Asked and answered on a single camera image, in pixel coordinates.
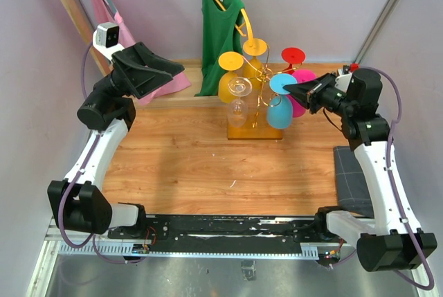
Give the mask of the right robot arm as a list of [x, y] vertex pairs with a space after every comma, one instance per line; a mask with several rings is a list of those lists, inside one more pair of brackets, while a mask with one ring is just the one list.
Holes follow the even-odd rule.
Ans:
[[393, 132], [398, 120], [389, 123], [377, 113], [382, 77], [378, 70], [359, 68], [346, 87], [327, 73], [309, 82], [284, 84], [282, 89], [311, 114], [325, 109], [340, 117], [342, 134], [361, 167], [372, 202], [374, 226], [337, 207], [324, 207], [316, 213], [314, 235], [323, 242], [335, 236], [344, 239], [368, 272], [400, 272], [427, 267], [437, 240], [422, 230], [397, 170]]

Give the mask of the pink cloth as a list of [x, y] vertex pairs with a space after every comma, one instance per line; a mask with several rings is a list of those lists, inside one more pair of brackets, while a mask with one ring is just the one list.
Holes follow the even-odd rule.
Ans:
[[[133, 35], [126, 27], [123, 18], [117, 11], [112, 0], [91, 0], [94, 15], [98, 24], [105, 23], [108, 21], [114, 22], [120, 26], [119, 32], [119, 43], [123, 45], [124, 48], [132, 46], [136, 43]], [[176, 93], [182, 91], [191, 86], [191, 82], [187, 78], [186, 74], [182, 71], [178, 75], [174, 76], [174, 79], [168, 84], [157, 89], [153, 93], [148, 94], [144, 98], [140, 99], [138, 102], [141, 105], [149, 104], [154, 98], [160, 96], [165, 96], [171, 93]]]

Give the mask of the black mounting rail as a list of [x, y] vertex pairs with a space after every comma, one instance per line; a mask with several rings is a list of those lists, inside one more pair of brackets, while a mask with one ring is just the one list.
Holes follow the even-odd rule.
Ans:
[[345, 241], [314, 228], [313, 217], [147, 215], [136, 228], [117, 227], [94, 239], [99, 252], [117, 247], [130, 260], [189, 258], [339, 258]]

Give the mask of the wooden rack base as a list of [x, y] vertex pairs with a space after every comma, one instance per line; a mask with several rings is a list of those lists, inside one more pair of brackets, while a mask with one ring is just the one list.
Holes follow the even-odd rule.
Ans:
[[235, 127], [228, 123], [228, 140], [282, 140], [283, 131], [270, 126], [266, 120], [266, 114], [259, 113], [257, 117], [257, 127], [253, 127], [255, 117], [248, 116], [246, 122], [241, 127]]

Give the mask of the blue goblet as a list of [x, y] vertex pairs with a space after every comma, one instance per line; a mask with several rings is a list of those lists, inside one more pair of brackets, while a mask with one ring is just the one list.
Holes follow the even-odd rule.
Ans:
[[284, 86], [293, 84], [297, 84], [297, 80], [288, 73], [274, 75], [269, 82], [269, 87], [276, 96], [269, 103], [266, 120], [275, 129], [286, 129], [292, 122], [293, 105]]

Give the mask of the magenta goblet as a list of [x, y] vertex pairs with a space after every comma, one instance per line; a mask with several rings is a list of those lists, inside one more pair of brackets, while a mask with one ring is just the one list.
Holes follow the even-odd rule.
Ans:
[[[298, 69], [292, 73], [292, 76], [297, 80], [298, 84], [312, 81], [316, 78], [316, 74], [308, 69]], [[292, 117], [301, 117], [306, 112], [306, 109], [296, 102], [290, 95], [287, 95], [287, 97], [292, 104]]]

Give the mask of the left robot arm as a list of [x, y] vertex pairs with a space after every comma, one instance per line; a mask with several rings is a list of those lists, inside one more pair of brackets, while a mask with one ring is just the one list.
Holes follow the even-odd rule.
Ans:
[[128, 48], [119, 43], [94, 42], [92, 46], [113, 69], [94, 84], [77, 111], [80, 122], [91, 131], [90, 139], [63, 180], [50, 182], [47, 189], [55, 223], [66, 243], [70, 242], [69, 231], [93, 237], [124, 226], [135, 239], [147, 233], [143, 206], [110, 203], [102, 185], [118, 146], [135, 121], [133, 99], [169, 84], [184, 70], [182, 64], [156, 55], [142, 42]]

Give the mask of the clear wine glass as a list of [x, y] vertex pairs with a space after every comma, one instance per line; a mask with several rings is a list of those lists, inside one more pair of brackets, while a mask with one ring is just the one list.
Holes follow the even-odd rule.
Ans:
[[228, 123], [233, 127], [241, 127], [248, 117], [248, 105], [245, 102], [252, 92], [253, 86], [249, 79], [236, 77], [228, 83], [228, 90], [234, 99], [228, 104]]

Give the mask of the dark grey checked cloth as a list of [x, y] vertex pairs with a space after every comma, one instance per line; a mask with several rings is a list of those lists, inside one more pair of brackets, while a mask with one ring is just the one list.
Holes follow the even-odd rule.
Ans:
[[338, 206], [357, 215], [374, 218], [370, 193], [359, 162], [348, 146], [333, 149]]

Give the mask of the yellow goblet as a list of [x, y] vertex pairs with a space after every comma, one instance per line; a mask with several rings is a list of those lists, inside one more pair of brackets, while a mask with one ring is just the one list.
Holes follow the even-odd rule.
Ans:
[[266, 51], [267, 43], [262, 39], [254, 38], [251, 42], [246, 40], [243, 43], [243, 52], [250, 55], [252, 58], [244, 65], [242, 75], [251, 81], [253, 90], [258, 90], [261, 87], [262, 82], [257, 79], [259, 73], [255, 70], [262, 68], [262, 63], [258, 57], [263, 55]]
[[221, 77], [218, 87], [218, 97], [223, 103], [228, 104], [235, 99], [235, 96], [229, 91], [228, 84], [237, 77], [236, 71], [243, 66], [243, 63], [243, 56], [235, 51], [227, 51], [219, 56], [218, 64], [226, 71]]

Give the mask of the red goblet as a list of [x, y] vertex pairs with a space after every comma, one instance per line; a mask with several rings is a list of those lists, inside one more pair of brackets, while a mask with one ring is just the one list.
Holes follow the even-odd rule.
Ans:
[[281, 57], [288, 64], [282, 72], [292, 74], [305, 61], [306, 54], [298, 47], [288, 47], [282, 50]]

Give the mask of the wooden clothes stand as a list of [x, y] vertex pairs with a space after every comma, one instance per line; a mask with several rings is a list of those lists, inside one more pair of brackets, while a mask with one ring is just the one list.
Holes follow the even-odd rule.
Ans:
[[[93, 37], [93, 24], [80, 0], [60, 1], [84, 43], [89, 44]], [[134, 104], [137, 109], [218, 107], [223, 105], [221, 100], [216, 96], [195, 96], [201, 87], [202, 75], [200, 59], [175, 59], [175, 62], [185, 67], [185, 74], [190, 80], [191, 86], [182, 91], [155, 98], [151, 103], [146, 105], [135, 100]]]

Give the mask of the green tank top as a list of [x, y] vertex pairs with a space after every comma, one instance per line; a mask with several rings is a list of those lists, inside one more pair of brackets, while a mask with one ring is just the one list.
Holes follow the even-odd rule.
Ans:
[[218, 59], [227, 51], [242, 52], [240, 34], [235, 26], [242, 23], [240, 10], [242, 0], [202, 0], [203, 41], [202, 66], [203, 76], [198, 96], [216, 96], [219, 81], [225, 74]]

